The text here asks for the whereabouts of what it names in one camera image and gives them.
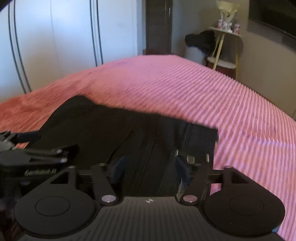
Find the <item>white wardrobe with black stripes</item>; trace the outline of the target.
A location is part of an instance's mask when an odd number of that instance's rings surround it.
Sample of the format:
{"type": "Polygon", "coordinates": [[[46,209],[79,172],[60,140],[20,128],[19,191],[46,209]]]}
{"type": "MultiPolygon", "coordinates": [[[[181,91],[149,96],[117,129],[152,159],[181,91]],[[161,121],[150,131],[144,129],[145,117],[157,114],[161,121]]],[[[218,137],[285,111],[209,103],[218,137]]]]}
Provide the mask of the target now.
{"type": "Polygon", "coordinates": [[[142,1],[9,1],[1,9],[1,101],[142,53],[142,1]]]}

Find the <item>black pants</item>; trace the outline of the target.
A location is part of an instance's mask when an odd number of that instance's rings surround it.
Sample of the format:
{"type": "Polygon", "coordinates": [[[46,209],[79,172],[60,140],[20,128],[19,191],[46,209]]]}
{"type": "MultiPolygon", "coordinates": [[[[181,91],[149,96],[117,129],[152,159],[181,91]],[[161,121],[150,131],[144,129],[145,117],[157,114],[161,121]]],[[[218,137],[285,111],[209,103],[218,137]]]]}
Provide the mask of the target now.
{"type": "Polygon", "coordinates": [[[59,106],[39,130],[33,149],[78,145],[78,169],[100,163],[122,168],[111,177],[124,196],[173,196],[180,176],[174,154],[214,155],[218,131],[157,113],[139,113],[98,105],[77,95],[59,106]]]}

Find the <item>white laundry basket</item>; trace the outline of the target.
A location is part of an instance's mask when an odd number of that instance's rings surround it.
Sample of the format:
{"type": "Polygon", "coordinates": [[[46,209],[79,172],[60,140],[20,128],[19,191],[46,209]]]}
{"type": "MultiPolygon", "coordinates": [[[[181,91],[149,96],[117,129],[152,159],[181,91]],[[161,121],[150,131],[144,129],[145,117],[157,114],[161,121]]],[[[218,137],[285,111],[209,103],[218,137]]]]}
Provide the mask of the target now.
{"type": "Polygon", "coordinates": [[[188,47],[185,48],[184,58],[193,61],[195,63],[206,65],[206,57],[207,55],[202,52],[197,47],[188,47]]]}

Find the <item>wall mounted black television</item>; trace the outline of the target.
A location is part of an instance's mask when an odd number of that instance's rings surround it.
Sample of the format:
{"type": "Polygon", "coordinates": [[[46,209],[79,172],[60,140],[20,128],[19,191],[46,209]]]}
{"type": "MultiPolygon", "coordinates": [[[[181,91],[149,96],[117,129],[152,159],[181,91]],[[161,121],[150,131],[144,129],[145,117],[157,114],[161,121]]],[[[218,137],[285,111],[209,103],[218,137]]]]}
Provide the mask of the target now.
{"type": "Polygon", "coordinates": [[[295,39],[295,1],[251,0],[248,18],[295,39]]]}

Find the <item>pink ribbed bed blanket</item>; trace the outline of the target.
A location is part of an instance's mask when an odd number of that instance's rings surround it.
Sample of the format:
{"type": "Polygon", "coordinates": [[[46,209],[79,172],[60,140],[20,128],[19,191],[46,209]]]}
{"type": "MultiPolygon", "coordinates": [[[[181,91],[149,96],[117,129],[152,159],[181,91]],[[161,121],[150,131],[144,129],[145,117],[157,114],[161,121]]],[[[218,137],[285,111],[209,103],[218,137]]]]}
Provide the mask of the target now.
{"type": "Polygon", "coordinates": [[[245,85],[175,55],[137,56],[83,70],[1,104],[1,130],[39,129],[75,95],[218,129],[217,168],[231,165],[285,205],[279,234],[295,240],[295,121],[245,85]]]}

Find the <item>black clothes pile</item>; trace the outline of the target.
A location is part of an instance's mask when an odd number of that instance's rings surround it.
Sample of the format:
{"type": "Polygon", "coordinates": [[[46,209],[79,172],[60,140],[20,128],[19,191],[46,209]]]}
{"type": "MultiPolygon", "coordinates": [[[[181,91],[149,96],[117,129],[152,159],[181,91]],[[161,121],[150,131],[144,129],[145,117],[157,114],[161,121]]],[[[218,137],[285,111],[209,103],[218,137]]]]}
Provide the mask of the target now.
{"type": "Polygon", "coordinates": [[[206,55],[211,55],[216,47],[214,31],[205,30],[199,34],[189,34],[185,36],[185,44],[188,47],[196,47],[206,55]]]}

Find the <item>dark wooden door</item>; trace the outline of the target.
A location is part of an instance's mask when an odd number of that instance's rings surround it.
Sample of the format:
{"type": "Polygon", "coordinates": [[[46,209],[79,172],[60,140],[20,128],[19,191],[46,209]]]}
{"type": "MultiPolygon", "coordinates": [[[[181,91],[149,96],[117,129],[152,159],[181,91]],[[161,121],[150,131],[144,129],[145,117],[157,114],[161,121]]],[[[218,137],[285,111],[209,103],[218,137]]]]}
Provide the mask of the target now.
{"type": "Polygon", "coordinates": [[[145,2],[145,30],[147,55],[171,53],[172,0],[145,2]]]}

